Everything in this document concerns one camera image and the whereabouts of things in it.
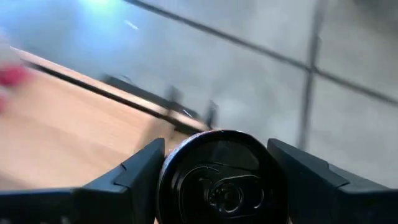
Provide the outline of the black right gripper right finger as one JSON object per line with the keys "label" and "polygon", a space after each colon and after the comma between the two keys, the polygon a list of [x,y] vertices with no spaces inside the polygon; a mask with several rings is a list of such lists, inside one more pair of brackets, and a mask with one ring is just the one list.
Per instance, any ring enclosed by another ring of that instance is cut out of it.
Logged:
{"label": "black right gripper right finger", "polygon": [[398,224],[398,189],[278,139],[269,139],[267,150],[285,175],[293,224]]}

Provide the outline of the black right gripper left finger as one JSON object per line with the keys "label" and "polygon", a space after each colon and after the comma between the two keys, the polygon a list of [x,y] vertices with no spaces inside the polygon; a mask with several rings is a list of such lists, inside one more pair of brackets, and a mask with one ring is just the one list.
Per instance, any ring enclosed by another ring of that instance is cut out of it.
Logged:
{"label": "black right gripper left finger", "polygon": [[153,224],[165,140],[157,138],[73,193],[73,224]]}

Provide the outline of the tall Celsius can red print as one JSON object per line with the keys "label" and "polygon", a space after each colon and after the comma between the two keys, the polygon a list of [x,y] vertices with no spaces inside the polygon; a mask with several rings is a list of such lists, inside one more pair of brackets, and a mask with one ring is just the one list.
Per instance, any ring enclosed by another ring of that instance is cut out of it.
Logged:
{"label": "tall Celsius can red print", "polygon": [[266,147],[212,130],[167,155],[157,186],[159,224],[288,224],[287,181]]}

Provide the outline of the pink strawberry drink can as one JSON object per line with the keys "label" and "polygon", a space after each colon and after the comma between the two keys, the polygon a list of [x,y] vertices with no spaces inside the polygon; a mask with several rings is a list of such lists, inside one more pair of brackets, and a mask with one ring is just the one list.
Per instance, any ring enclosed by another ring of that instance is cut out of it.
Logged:
{"label": "pink strawberry drink can", "polygon": [[4,111],[11,90],[28,79],[30,72],[7,34],[0,28],[0,113]]}

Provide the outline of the wooden shelf black metal frame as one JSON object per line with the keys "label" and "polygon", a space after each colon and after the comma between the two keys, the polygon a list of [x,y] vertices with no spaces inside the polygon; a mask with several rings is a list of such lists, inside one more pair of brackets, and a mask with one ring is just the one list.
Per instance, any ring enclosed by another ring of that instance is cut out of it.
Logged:
{"label": "wooden shelf black metal frame", "polygon": [[189,135],[168,121],[31,68],[0,113],[0,190],[83,185],[155,138],[171,151]]}

